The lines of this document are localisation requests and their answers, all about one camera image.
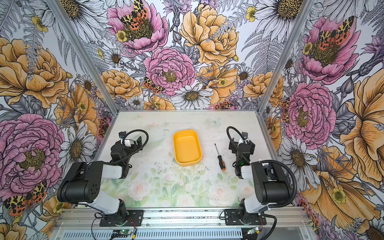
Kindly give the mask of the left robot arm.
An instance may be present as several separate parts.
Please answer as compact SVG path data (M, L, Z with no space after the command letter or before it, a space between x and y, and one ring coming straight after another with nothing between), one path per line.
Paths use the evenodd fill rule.
M120 132L119 140L111 147L109 162L94 161L72 164L57 193L59 202L83 205L101 215L101 226L136 227L135 218L121 199L113 198L102 191L102 180L124 180L132 168L130 159L141 151L149 141L144 130Z

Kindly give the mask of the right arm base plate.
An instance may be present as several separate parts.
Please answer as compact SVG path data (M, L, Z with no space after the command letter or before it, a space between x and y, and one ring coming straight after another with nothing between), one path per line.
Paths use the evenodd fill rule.
M259 214L249 214L239 209L225 209L224 221L227 226L261 226L267 223L266 219L263 216Z

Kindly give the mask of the orange black handled screwdriver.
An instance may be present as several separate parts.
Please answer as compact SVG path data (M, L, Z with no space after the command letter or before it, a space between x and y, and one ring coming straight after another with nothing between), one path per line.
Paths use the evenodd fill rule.
M215 149L216 149L217 154L218 154L219 166L220 166L222 171L225 171L226 170L226 165L225 165L225 163L223 161L222 155L219 153L219 150L218 150L218 147L217 147L216 144L215 144Z

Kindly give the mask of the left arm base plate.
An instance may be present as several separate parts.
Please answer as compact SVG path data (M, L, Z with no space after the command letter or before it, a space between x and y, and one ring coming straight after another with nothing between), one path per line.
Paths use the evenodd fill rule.
M100 227L140 227L142 225L144 210L126 210L119 215L105 215L102 217Z

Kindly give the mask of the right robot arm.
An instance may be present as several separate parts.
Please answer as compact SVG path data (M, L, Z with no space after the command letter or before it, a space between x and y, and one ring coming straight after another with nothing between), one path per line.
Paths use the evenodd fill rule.
M241 197L237 210L224 210L227 226L264 225L266 211L289 205L295 196L284 172L287 166L275 160L251 162L256 145L247 136L247 133L242 133L238 141L229 137L229 150L236 156L233 163L235 175L252 181L254 193Z

